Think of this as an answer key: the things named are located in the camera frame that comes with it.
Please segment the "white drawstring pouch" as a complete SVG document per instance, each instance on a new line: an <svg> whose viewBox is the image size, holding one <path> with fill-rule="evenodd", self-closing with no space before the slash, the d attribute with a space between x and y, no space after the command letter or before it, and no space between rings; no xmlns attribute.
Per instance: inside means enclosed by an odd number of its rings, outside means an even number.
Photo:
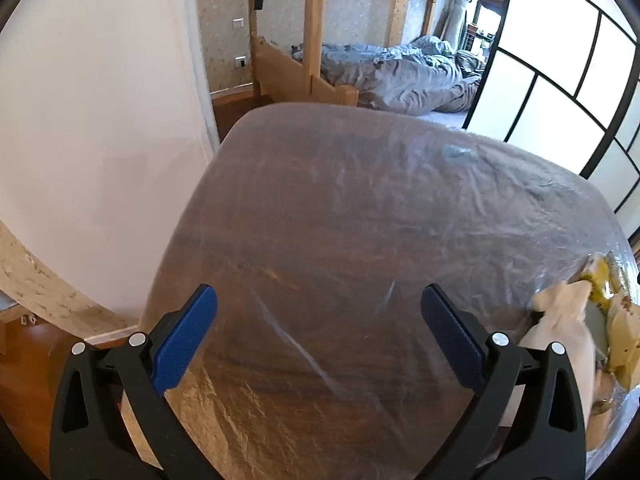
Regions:
<svg viewBox="0 0 640 480"><path fill-rule="evenodd" d="M592 291L588 281L560 281L537 292L532 310L540 320L523 336L520 345L544 350L552 342L565 348L572 366L585 426L588 426L596 386L596 345L586 324L586 307Z"/></svg>

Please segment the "black framed shoji screen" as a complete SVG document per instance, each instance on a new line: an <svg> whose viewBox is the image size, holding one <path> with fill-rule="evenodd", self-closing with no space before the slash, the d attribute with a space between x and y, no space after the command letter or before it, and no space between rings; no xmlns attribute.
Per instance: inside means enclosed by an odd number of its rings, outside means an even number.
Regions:
<svg viewBox="0 0 640 480"><path fill-rule="evenodd" d="M639 25L624 0L506 0L465 129L639 197Z"/></svg>

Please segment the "grey rumpled duvet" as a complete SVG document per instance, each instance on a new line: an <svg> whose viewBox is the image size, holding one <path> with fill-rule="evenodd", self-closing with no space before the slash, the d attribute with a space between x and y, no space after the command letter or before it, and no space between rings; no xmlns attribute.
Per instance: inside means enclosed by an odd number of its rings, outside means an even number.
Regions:
<svg viewBox="0 0 640 480"><path fill-rule="evenodd" d="M324 44L321 49L326 82L354 87L363 107L411 116L467 112L485 66L474 53L436 36L395 47Z"/></svg>

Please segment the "wooden bunk bed frame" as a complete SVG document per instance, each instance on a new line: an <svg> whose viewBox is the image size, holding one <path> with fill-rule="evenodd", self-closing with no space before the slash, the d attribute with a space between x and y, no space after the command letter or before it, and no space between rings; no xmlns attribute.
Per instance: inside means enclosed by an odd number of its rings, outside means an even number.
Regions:
<svg viewBox="0 0 640 480"><path fill-rule="evenodd" d="M477 0L486 6L501 8L506 0ZM394 3L392 26L388 41L401 40L402 21L407 17L409 0ZM428 35L434 27L437 0L426 0L421 32ZM318 102L355 106L358 91L349 84L334 87L321 77L321 47L323 11L326 0L305 0L303 59L297 62L291 55L272 44L257 32L258 12L264 0L248 0L250 30L250 72L253 94L258 99L266 94L276 102Z"/></svg>

